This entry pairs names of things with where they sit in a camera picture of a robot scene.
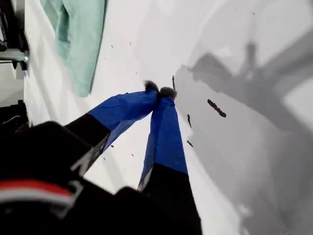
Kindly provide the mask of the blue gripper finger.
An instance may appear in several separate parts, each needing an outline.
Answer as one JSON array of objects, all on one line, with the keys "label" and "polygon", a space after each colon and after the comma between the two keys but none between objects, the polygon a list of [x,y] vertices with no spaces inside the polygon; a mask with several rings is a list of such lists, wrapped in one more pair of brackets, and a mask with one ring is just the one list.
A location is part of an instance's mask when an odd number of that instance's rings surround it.
[{"label": "blue gripper finger", "polygon": [[108,98],[65,127],[91,146],[101,146],[101,152],[104,152],[121,134],[154,109],[158,87],[152,81],[145,81],[144,87],[144,91]]},{"label": "blue gripper finger", "polygon": [[163,87],[152,112],[138,189],[151,203],[162,234],[201,235],[201,219],[189,181],[175,108],[177,93]]}]

